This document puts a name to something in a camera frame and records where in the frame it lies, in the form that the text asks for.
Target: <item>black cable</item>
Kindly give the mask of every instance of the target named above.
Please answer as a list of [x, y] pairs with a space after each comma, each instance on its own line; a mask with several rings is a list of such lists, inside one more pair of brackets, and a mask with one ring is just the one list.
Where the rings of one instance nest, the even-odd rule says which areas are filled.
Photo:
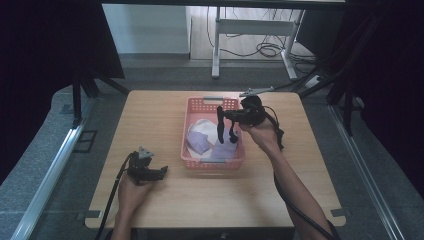
[[293, 15], [293, 9], [292, 9], [292, 11], [290, 12], [290, 16], [289, 16], [289, 22], [290, 22], [290, 19], [291, 19], [291, 16]]
[[268, 108], [269, 110], [271, 110], [274, 113], [274, 117], [275, 117], [275, 121], [277, 125], [280, 125], [280, 123], [278, 122], [278, 117], [277, 117], [277, 113], [275, 113], [274, 109], [268, 107], [268, 106], [263, 106], [264, 108]]
[[286, 205], [290, 207], [297, 215], [299, 215], [303, 220], [308, 222], [312, 227], [314, 227], [317, 231], [319, 231], [324, 237], [326, 237], [329, 240], [336, 240], [335, 237], [333, 237], [330, 233], [328, 233], [323, 227], [321, 227], [318, 223], [316, 223], [314, 220], [312, 220], [310, 217], [308, 217], [306, 214], [304, 214], [300, 209], [298, 209], [284, 194], [283, 189], [281, 188], [280, 183], [278, 182], [277, 177], [274, 174], [274, 183], [275, 187], [277, 188], [278, 194], [280, 194], [280, 197], [284, 200]]
[[112, 205], [112, 201], [115, 196], [116, 189], [118, 188], [119, 180], [122, 177], [122, 173], [125, 171], [125, 166], [127, 165], [128, 160], [131, 158], [131, 155], [132, 153], [129, 154], [128, 157], [125, 159], [124, 163], [121, 166], [121, 169], [118, 172], [118, 175], [115, 178], [115, 183], [113, 184], [112, 192], [110, 193], [109, 200], [107, 201], [105, 213], [103, 214], [102, 223], [100, 224], [99, 231], [97, 232], [97, 235], [95, 238], [96, 240], [100, 239], [100, 236], [102, 235], [103, 229], [106, 224], [107, 215], [109, 214], [110, 206]]
[[268, 8], [268, 10], [264, 13], [264, 15], [262, 15], [261, 20], [263, 20], [263, 19], [264, 19], [265, 15], [266, 15], [267, 13], [269, 13], [269, 11], [271, 11], [271, 8]]
[[[225, 15], [224, 15], [224, 17], [225, 18], [227, 18], [227, 7], [225, 7], [224, 8], [224, 11], [225, 11]], [[236, 12], [235, 12], [235, 7], [233, 7], [233, 15], [236, 17], [236, 19], [238, 19], [238, 16], [237, 16], [237, 14], [236, 14]], [[243, 34], [234, 34], [234, 35], [228, 35], [228, 34], [225, 34], [225, 36], [227, 37], [227, 38], [234, 38], [234, 37], [239, 37], [239, 36], [242, 36]]]
[[297, 54], [290, 53], [290, 60], [295, 62], [294, 68], [301, 73], [307, 74], [308, 71], [301, 70], [298, 65], [316, 65], [316, 59], [315, 56], [302, 56]]
[[[210, 37], [210, 33], [209, 33], [209, 7], [207, 8], [207, 12], [206, 12], [206, 32], [207, 32], [207, 35], [208, 35], [209, 43], [214, 48], [215, 46], [212, 43], [212, 40], [211, 40], [211, 37]], [[237, 35], [228, 36], [228, 37], [233, 38], [233, 37], [239, 37], [239, 36], [242, 36], [242, 35], [243, 34], [237, 34]], [[282, 40], [278, 36], [275, 36], [275, 37], [278, 38], [278, 40], [282, 43], [283, 46], [279, 46], [279, 45], [274, 44], [274, 43], [268, 43], [268, 42], [266, 42], [267, 41], [267, 38], [269, 38], [269, 36], [267, 35], [267, 36], [264, 37], [264, 39], [262, 40], [261, 43], [259, 43], [259, 44], [256, 45], [256, 51], [255, 52], [252, 52], [252, 53], [238, 54], [238, 53], [229, 51], [227, 49], [219, 49], [219, 50], [220, 51], [223, 51], [223, 52], [227, 52], [227, 53], [233, 54], [233, 55], [238, 56], [238, 57], [249, 57], [249, 56], [253, 56], [253, 55], [257, 54], [257, 53], [260, 53], [260, 54], [262, 54], [265, 57], [272, 58], [272, 57], [275, 57], [275, 56], [279, 55], [283, 51], [283, 49], [285, 48], [285, 42], [286, 42], [286, 38], [284, 39], [284, 43], [283, 43]], [[272, 53], [271, 54], [268, 54], [268, 53], [263, 52], [263, 50], [268, 50], [268, 51], [271, 51]]]
[[294, 53], [290, 53], [290, 56], [298, 58], [316, 58], [315, 55], [299, 55]]
[[[327, 65], [331, 65], [331, 61], [332, 59], [336, 59], [340, 54], [342, 54], [343, 50], [346, 49], [348, 47], [348, 45], [350, 44], [350, 42], [354, 39], [354, 37], [359, 34], [362, 30], [362, 28], [364, 28], [366, 26], [366, 23], [368, 21], [370, 21], [371, 19], [371, 15], [369, 15], [367, 18], [365, 18], [362, 23], [359, 25], [359, 27], [348, 37], [344, 40], [344, 42], [340, 45], [340, 47], [337, 49], [336, 52], [334, 52], [332, 55], [319, 60], [319, 61], [314, 61], [315, 63], [315, 67], [314, 69], [312, 69], [307, 75], [305, 75], [304, 77], [302, 77], [301, 79], [297, 80], [296, 82], [298, 83], [298, 85], [292, 89], [291, 92], [296, 92], [297, 90], [299, 90], [303, 84], [306, 82], [306, 80], [308, 79], [309, 76], [312, 75], [312, 73], [314, 73], [315, 71], [317, 71], [319, 68], [322, 68], [324, 66]], [[295, 54], [291, 54], [293, 57], [299, 57], [300, 55], [295, 55]], [[340, 71], [337, 72], [336, 75], [340, 75], [343, 72], [343, 69], [341, 69]], [[283, 87], [287, 87], [287, 85], [282, 85], [279, 87], [276, 87], [274, 89], [279, 89], [279, 88], [283, 88]]]

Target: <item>wall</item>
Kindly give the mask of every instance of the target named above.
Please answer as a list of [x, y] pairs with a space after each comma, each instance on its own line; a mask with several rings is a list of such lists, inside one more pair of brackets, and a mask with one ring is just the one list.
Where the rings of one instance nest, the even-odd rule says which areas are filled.
[[118, 53], [190, 52], [186, 6], [103, 4]]

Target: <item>gray mat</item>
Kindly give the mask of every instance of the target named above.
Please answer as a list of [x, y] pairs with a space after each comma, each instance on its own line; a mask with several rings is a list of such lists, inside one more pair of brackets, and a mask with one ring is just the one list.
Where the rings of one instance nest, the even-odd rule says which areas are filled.
[[[221, 77], [212, 79], [208, 67], [127, 68], [126, 80], [117, 80], [130, 90], [244, 91], [290, 83], [282, 68], [221, 68]], [[84, 226], [84, 213], [104, 164], [126, 96], [97, 81], [101, 90], [85, 130], [97, 130], [89, 153], [73, 153], [40, 217], [31, 239], [93, 239], [95, 229]], [[290, 91], [292, 86], [281, 91]], [[387, 232], [352, 163], [335, 126], [321, 90], [303, 100], [336, 192], [347, 216], [339, 227], [342, 239], [388, 239]], [[49, 163], [69, 130], [72, 115], [60, 114], [71, 104], [70, 90], [59, 91], [52, 110], [31, 146], [0, 187], [0, 239], [9, 239], [37, 190]], [[384, 148], [366, 129], [358, 114], [353, 132], [363, 155], [369, 159], [374, 177], [399, 219], [407, 239], [424, 239], [424, 204]]]

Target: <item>hand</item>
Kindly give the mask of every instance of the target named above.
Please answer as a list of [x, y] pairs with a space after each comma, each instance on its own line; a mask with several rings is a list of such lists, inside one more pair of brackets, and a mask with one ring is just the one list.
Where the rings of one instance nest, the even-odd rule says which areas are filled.
[[128, 174], [124, 172], [118, 190], [119, 211], [132, 215], [144, 201], [152, 186], [153, 182], [141, 182], [139, 185], [135, 185]]
[[275, 133], [274, 126], [269, 119], [265, 119], [259, 125], [254, 127], [240, 124], [241, 130], [248, 132], [253, 141], [266, 153], [272, 151], [280, 152], [277, 142], [277, 134]]

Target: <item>pink basket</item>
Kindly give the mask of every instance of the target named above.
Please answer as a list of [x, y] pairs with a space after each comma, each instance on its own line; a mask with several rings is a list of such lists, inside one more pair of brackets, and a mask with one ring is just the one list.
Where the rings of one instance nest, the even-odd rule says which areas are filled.
[[[187, 135], [188, 128], [200, 119], [208, 119], [218, 124], [216, 108], [222, 106], [223, 110], [239, 109], [239, 100], [228, 97], [190, 97], [187, 101], [187, 110], [184, 121], [184, 132], [181, 146], [181, 158], [188, 169], [238, 169], [244, 161], [244, 148], [242, 131], [238, 123], [234, 125], [234, 131], [239, 133], [236, 154], [232, 159], [193, 158], [188, 151]], [[224, 119], [226, 127], [231, 126], [231, 121]]]

